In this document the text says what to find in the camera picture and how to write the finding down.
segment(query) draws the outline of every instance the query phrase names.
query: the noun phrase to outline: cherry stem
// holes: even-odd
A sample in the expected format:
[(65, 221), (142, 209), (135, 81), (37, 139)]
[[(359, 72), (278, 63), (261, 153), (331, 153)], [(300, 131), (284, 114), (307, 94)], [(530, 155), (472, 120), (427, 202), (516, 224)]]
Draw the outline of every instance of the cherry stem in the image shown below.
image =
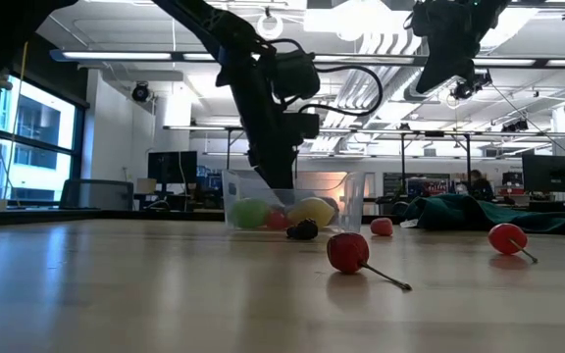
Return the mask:
[(359, 265), (360, 265), (362, 268), (368, 269), (368, 270), (372, 271), (373, 273), (375, 273), (375, 274), (377, 274), (377, 275), (379, 275), (379, 276), (381, 276), (381, 277), (387, 279), (387, 280), (390, 281), (391, 283), (393, 283), (393, 284), (395, 284), (396, 286), (400, 287), (400, 289), (402, 289), (402, 290), (412, 290), (412, 289), (413, 289), (413, 288), (411, 287), (411, 285), (409, 285), (408, 283), (404, 283), (404, 282), (401, 282), (401, 281), (398, 280), (398, 279), (389, 277), (388, 275), (386, 275), (386, 274), (380, 272), (379, 270), (373, 268), (372, 266), (370, 266), (370, 265), (368, 265), (368, 264), (366, 264), (366, 263), (360, 263)]
[(509, 241), (511, 241), (511, 243), (514, 244), (518, 249), (520, 249), (520, 251), (524, 252), (525, 255), (529, 256), (529, 257), (531, 258), (531, 261), (534, 262), (534, 264), (537, 264), (537, 263), (538, 263), (538, 259), (537, 259), (535, 256), (531, 255), (531, 254), (529, 253), (529, 251), (525, 250), (524, 247), (518, 245), (518, 243), (515, 242), (514, 239), (509, 239)]

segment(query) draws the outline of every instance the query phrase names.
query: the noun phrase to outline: red plastic fruit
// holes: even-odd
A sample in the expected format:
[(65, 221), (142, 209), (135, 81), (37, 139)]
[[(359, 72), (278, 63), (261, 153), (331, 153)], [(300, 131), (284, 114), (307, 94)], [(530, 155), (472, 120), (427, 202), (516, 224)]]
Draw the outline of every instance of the red plastic fruit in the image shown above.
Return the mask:
[(327, 244), (331, 265), (345, 274), (354, 274), (370, 260), (370, 249), (365, 238), (357, 233), (333, 236)]
[(520, 251), (520, 249), (510, 241), (510, 239), (523, 248), (527, 247), (527, 235), (517, 226), (501, 224), (493, 227), (489, 231), (489, 243), (494, 247), (494, 249), (498, 250), (498, 252), (502, 254), (513, 255)]
[(393, 223), (389, 218), (375, 219), (370, 223), (372, 233), (381, 236), (391, 236), (393, 234)]
[(266, 225), (269, 229), (283, 230), (289, 227), (289, 220), (284, 212), (273, 210), (267, 217)]

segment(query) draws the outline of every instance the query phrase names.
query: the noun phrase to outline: green ball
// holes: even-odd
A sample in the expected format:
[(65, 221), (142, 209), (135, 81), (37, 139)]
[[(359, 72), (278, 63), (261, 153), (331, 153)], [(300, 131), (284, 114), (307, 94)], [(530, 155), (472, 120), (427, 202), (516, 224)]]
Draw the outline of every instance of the green ball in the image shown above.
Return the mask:
[(264, 226), (270, 214), (270, 205), (259, 199), (245, 198), (232, 205), (231, 221), (236, 227), (251, 229)]

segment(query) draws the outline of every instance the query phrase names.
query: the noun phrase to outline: green fabric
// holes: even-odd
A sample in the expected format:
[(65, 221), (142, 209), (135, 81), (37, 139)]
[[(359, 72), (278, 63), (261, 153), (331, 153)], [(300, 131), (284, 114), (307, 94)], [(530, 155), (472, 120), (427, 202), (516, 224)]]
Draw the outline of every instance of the green fabric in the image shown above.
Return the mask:
[(432, 230), (488, 230), (509, 223), (527, 232), (556, 232), (565, 226), (565, 213), (516, 211), (456, 194), (417, 198), (405, 211), (404, 218), (417, 219), (418, 227)]

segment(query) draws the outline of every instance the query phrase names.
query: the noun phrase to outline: office chair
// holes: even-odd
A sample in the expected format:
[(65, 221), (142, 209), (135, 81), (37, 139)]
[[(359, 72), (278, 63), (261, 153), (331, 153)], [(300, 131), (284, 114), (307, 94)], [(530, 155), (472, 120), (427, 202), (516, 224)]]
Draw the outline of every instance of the office chair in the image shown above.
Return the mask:
[(59, 208), (131, 211), (134, 185), (126, 181), (69, 179), (65, 181)]

